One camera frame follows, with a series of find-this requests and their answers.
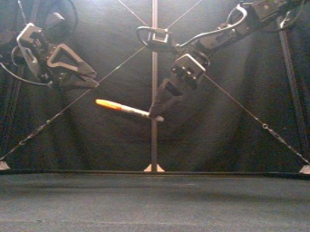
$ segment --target fabric wall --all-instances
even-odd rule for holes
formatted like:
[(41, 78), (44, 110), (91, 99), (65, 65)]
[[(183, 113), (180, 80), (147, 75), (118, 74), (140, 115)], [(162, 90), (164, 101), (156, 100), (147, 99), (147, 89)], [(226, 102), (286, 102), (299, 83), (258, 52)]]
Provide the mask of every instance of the fabric wall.
[[(159, 27), (170, 27), (174, 39), (183, 43), (214, 30), (238, 2), (200, 1), (174, 23), (198, 1), (159, 1)], [(60, 92), (21, 85), (9, 147), (82, 94), (84, 97), (9, 155), (7, 162), (17, 169), (143, 170), (150, 164), (151, 121), (100, 108), (95, 100), (148, 111), (151, 50), (138, 41), (136, 28), (143, 23), (151, 26), (151, 1), (76, 0), (73, 4), (79, 24), (65, 44), (96, 70), (100, 85), (87, 94), (84, 90)], [(68, 2), (45, 1), (41, 7), (39, 26), (45, 26), (45, 16), (53, 11), (73, 24)], [(159, 53), (159, 82), (170, 77), (174, 61), (171, 54)], [(220, 50), (211, 63), (208, 76), (298, 150), (301, 141), (278, 34), (254, 33)], [(303, 165), (207, 79), (162, 116), (159, 164), (167, 171), (298, 171)]]

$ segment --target cable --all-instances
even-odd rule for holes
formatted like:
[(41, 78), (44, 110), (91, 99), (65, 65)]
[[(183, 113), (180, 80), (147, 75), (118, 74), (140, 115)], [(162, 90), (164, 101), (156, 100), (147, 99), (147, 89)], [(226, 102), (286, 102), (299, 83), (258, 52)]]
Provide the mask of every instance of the cable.
[(228, 27), (226, 27), (226, 28), (223, 28), (223, 29), (215, 30), (215, 31), (212, 31), (212, 32), (203, 33), (203, 34), (198, 34), (198, 35), (196, 35), (195, 37), (192, 37), (187, 42), (184, 42), (183, 44), (179, 44), (178, 47), (183, 48), (183, 47), (186, 47), (187, 45), (190, 45), (194, 41), (199, 40), (202, 37), (210, 36), (210, 35), (214, 35), (214, 34), (219, 34), (219, 33), (224, 32), (224, 31), (227, 31), (227, 30), (234, 29), (237, 26), (239, 26), (239, 25), (243, 23), (243, 21), (246, 20), (247, 11), (246, 11), (245, 8), (241, 7), (241, 5), (238, 5), (237, 8), (235, 8), (233, 11), (235, 11), (235, 10), (238, 10), (238, 11), (242, 12), (242, 18), (239, 19), (239, 21), (238, 21), (235, 24), (230, 25)]
[(51, 84), (49, 83), (39, 83), (39, 82), (31, 82), (25, 79), (23, 79), (21, 77), (19, 77), (13, 72), (11, 72), (8, 70), (8, 68), (5, 67), (5, 65), (3, 63), (0, 63), (1, 67), (4, 68), (4, 70), (21, 82), (25, 82), (31, 85), (35, 85), (35, 86), (40, 86), (40, 87), (51, 87)]
[[(246, 20), (247, 11), (246, 11), (245, 8), (241, 7), (241, 5), (238, 5), (238, 6), (234, 8), (234, 10), (231, 11), (231, 13), (230, 13), (230, 15), (228, 15), (228, 18), (230, 18), (231, 14), (233, 14), (237, 10), (242, 12), (242, 18), (239, 19), (239, 21), (238, 21), (235, 24), (228, 25), (226, 28), (219, 29), (219, 30), (215, 30), (215, 31), (212, 31), (212, 32), (203, 33), (203, 34), (198, 34), (198, 35), (196, 35), (195, 37), (192, 37), (187, 42), (184, 42), (183, 44), (178, 44), (176, 47), (178, 47), (178, 48), (184, 48), (187, 45), (190, 45), (194, 41), (199, 40), (202, 37), (210, 36), (210, 35), (214, 35), (214, 34), (219, 34), (219, 33), (224, 32), (224, 31), (227, 31), (227, 30), (234, 29), (237, 26), (239, 26), (239, 25), (243, 23), (243, 21)], [(140, 32), (142, 32), (142, 31), (154, 32), (154, 30), (155, 30), (154, 28), (150, 28), (150, 27), (146, 27), (146, 26), (140, 26), (140, 27), (138, 27), (138, 29), (136, 29), (136, 36), (138, 36), (138, 39), (139, 39), (140, 43), (144, 44), (144, 46), (147, 46), (147, 47), (150, 47), (150, 46), (148, 46), (148, 43), (142, 39), (142, 37), (140, 37)]]
[(303, 11), (303, 5), (305, 5), (305, 0), (301, 2), (298, 13), (297, 13), (295, 17), (293, 18), (291, 22), (287, 25), (285, 25), (285, 23), (289, 21), (289, 16), (290, 16), (291, 11), (287, 12), (286, 17), (282, 20), (282, 22), (279, 23), (279, 28), (277, 30), (262, 30), (262, 32), (267, 33), (267, 34), (271, 34), (271, 33), (278, 33), (281, 31), (285, 31), (286, 29), (289, 29), (295, 24), (297, 20), (301, 17), (301, 14), (302, 14), (302, 11)]
[[(79, 15), (78, 15), (78, 10), (76, 10), (76, 7), (75, 7), (75, 4), (72, 2), (72, 0), (65, 0), (69, 4), (71, 4), (71, 8), (72, 8), (72, 11), (73, 11), (73, 26), (69, 30), (69, 33), (68, 35), (65, 35), (61, 40), (60, 40), (60, 43), (64, 42), (69, 36), (73, 34), (75, 30), (76, 30), (76, 27), (78, 27), (78, 24), (79, 24)], [(59, 3), (59, 0), (53, 1), (53, 3), (47, 7), (45, 9), (45, 17), (48, 16), (48, 13), (51, 11), (51, 9), (53, 8), (53, 6)]]

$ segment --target black curtain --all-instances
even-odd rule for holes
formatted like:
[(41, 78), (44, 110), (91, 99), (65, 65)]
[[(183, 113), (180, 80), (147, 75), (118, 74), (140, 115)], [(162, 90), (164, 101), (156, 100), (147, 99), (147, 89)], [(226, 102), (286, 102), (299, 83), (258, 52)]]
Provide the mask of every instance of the black curtain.
[[(69, 2), (44, 2), (37, 25), (45, 27), (45, 17), (57, 11), (68, 26), (73, 26), (76, 19)], [(214, 30), (226, 21), (239, 1), (200, 1), (187, 13), (196, 2), (159, 1), (159, 27), (170, 27), (179, 43)], [(151, 26), (151, 1), (76, 0), (73, 5), (79, 24), (64, 43), (96, 70), (100, 85), (87, 93), (84, 90), (63, 92), (21, 85), (9, 148), (60, 111), (63, 113), (7, 157), (7, 163), (16, 169), (143, 170), (150, 164), (151, 121), (100, 108), (95, 100), (106, 99), (148, 110), (151, 50), (143, 49), (136, 28), (144, 24)], [(175, 22), (183, 13), (187, 14)], [(294, 44), (294, 57), (302, 55), (307, 59), (294, 61), (303, 77), (299, 82), (303, 110), (309, 112), (306, 24), (309, 19), (303, 13), (303, 20), (298, 21), (297, 28), (290, 29), (293, 36), (303, 40), (303, 45), (294, 39), (290, 43)], [(171, 54), (159, 53), (159, 82), (170, 77), (174, 61)], [(207, 74), (299, 150), (301, 138), (278, 34), (257, 32), (215, 53)], [(71, 104), (82, 94), (84, 97)], [(162, 116), (159, 164), (167, 171), (294, 172), (303, 165), (207, 79)]]

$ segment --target gray floor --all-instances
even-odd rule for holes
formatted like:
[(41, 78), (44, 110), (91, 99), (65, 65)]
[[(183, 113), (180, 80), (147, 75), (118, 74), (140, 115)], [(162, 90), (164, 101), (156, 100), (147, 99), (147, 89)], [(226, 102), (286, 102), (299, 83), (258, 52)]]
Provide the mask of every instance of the gray floor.
[(310, 231), (310, 181), (0, 176), (0, 231)]

